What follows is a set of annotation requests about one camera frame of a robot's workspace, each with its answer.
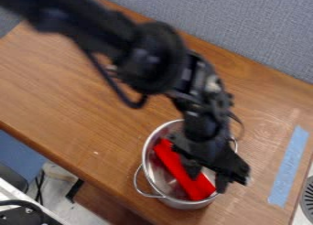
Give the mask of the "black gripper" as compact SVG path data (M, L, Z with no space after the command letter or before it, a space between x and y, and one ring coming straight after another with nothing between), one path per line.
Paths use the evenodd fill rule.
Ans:
M181 164L192 179L197 179L202 168L216 172L216 188L224 194L230 183L246 185L250 166L233 149L237 140L232 134L230 120L190 122L180 120L169 135L173 151L178 153Z

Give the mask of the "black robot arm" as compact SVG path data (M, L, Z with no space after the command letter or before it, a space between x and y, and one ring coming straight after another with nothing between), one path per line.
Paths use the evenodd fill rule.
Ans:
M172 99L184 123L170 139L190 177L213 170L220 193L234 182L249 183L249 164L230 146L234 96L170 25L137 23L95 0L0 0L0 6L36 31L75 42L129 107L142 108L151 95Z

